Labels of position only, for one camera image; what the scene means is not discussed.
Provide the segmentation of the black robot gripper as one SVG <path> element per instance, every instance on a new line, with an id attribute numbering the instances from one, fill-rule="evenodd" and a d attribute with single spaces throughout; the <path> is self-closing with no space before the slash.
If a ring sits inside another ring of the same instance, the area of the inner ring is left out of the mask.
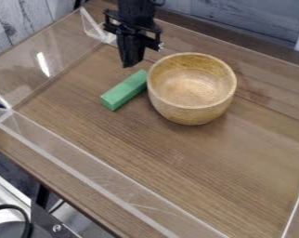
<path id="1" fill-rule="evenodd" d="M 157 0 L 117 0 L 117 10 L 105 9 L 105 30 L 117 34 L 119 27 L 127 34 L 117 35 L 117 47 L 123 67 L 136 65 L 145 55 L 145 48 L 156 51 L 161 49 L 163 29 L 155 22 L 156 8 L 164 5 Z"/>

